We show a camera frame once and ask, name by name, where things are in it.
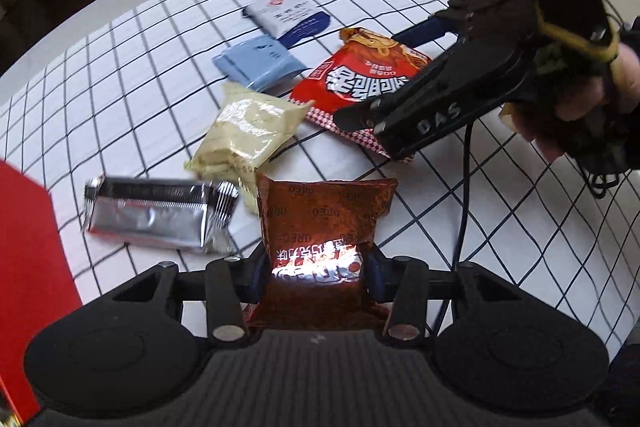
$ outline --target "light blue package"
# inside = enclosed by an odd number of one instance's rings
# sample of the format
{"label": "light blue package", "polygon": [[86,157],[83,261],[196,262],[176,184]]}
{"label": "light blue package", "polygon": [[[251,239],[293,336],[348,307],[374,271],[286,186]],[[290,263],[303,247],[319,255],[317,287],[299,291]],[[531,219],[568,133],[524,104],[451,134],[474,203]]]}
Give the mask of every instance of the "light blue package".
{"label": "light blue package", "polygon": [[213,63],[231,80],[258,92],[306,70],[302,62],[270,35],[231,46],[214,57]]}

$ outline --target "white and blue package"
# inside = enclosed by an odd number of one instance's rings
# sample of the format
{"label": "white and blue package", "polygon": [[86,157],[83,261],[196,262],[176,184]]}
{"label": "white and blue package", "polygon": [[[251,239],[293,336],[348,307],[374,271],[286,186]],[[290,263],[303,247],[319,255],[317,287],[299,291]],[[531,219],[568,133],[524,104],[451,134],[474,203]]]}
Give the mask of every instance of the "white and blue package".
{"label": "white and blue package", "polygon": [[308,0],[257,0],[242,14],[251,17],[286,48],[324,31],[331,17]]}
{"label": "white and blue package", "polygon": [[302,62],[269,35],[231,46],[214,57],[213,63],[231,80],[258,92],[306,70]]}

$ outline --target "red checkered pattern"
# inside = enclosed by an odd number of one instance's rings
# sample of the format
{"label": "red checkered pattern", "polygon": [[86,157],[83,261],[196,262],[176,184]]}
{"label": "red checkered pattern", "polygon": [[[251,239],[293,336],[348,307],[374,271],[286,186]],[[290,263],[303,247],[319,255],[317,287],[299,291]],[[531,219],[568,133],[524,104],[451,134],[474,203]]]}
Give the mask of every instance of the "red checkered pattern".
{"label": "red checkered pattern", "polygon": [[[290,101],[302,104],[302,102],[294,100],[293,98],[291,98]],[[369,129],[355,132],[343,131],[334,123],[334,117],[330,113],[318,109],[317,107],[312,107],[309,109],[309,112],[306,114],[306,119],[312,121],[315,124],[318,124],[320,127],[324,127],[326,130],[345,137],[347,140],[357,143],[358,145],[362,145],[363,147],[366,147],[373,152],[377,152],[378,154],[381,154],[386,158],[390,158],[388,153],[385,151],[382,145],[380,145],[376,137],[373,136],[373,133]],[[402,159],[402,162],[410,162],[413,159],[414,155],[411,155],[407,158]]]}

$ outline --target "beige snack bag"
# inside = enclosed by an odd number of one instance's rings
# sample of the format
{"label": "beige snack bag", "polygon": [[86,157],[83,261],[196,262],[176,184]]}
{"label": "beige snack bag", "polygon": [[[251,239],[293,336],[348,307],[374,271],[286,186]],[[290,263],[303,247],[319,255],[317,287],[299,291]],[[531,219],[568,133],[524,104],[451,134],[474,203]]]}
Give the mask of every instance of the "beige snack bag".
{"label": "beige snack bag", "polygon": [[184,168],[201,178],[238,183],[244,204],[257,214],[255,171],[293,136],[313,102],[298,105],[235,82],[224,91],[224,107]]}

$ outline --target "red folder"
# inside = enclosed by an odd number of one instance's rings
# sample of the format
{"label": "red folder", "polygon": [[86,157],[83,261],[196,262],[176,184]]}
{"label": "red folder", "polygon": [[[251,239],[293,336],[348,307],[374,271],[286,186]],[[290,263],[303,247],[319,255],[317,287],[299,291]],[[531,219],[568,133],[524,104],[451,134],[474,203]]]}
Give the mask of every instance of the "red folder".
{"label": "red folder", "polygon": [[25,423],[39,406],[22,359],[38,331],[81,306],[49,193],[0,160],[0,389]]}

